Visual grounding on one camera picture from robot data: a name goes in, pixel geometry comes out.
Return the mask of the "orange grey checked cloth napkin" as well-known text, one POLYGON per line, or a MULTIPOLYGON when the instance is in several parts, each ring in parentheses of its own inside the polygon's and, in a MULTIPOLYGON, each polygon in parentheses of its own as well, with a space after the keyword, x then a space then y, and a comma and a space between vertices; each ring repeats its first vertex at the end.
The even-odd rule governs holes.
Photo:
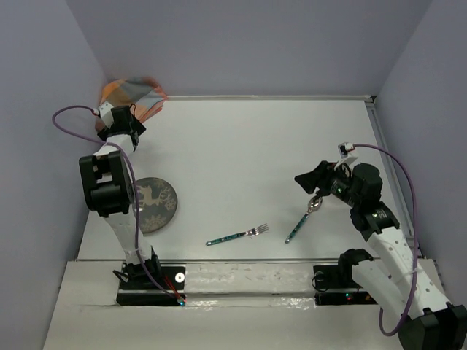
POLYGON ((130 106, 136 119, 145 123, 162 110, 167 100, 167 94, 153 78, 132 77, 107 84, 101 92, 100 105, 130 106))

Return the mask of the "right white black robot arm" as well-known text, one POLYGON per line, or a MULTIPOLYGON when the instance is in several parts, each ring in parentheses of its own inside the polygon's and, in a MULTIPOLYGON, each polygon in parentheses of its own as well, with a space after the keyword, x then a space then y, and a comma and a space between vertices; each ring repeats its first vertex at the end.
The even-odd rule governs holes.
POLYGON ((381 263, 364 249, 341 254, 337 280, 364 288, 380 307, 381 317, 396 322, 393 333, 404 349, 461 349, 466 340, 466 307, 453 305, 418 263, 393 212, 382 202, 382 179, 373 165, 321 161, 295 176, 305 192, 333 195, 350 207, 355 229, 381 263))

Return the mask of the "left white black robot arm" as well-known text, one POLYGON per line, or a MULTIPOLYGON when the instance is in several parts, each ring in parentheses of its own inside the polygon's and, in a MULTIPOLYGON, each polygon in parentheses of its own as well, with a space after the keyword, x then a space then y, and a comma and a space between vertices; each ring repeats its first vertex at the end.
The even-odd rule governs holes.
POLYGON ((161 264, 139 228, 139 200, 134 170, 128 156, 135 152, 146 128, 129 106, 104 102, 97 109, 103 123, 98 137, 101 148, 79 159, 85 202, 112 228, 124 252, 126 267, 120 280, 135 281, 146 288, 163 287, 161 264))

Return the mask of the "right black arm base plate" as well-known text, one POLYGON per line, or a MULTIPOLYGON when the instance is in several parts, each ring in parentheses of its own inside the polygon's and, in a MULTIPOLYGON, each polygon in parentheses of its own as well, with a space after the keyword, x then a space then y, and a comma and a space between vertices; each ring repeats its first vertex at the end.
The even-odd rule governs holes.
POLYGON ((318 306, 376 305, 372 296, 353 280, 339 274, 337 265, 313 267, 312 287, 318 306))

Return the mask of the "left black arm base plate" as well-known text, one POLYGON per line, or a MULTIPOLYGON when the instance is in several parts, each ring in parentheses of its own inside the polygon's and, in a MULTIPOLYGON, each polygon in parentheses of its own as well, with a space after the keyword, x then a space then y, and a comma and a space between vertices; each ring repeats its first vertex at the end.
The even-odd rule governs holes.
POLYGON ((119 306, 184 307, 186 305, 186 265, 162 265, 161 275, 152 274, 157 287, 145 272, 131 278, 125 263, 113 270, 118 279, 116 303, 119 306))

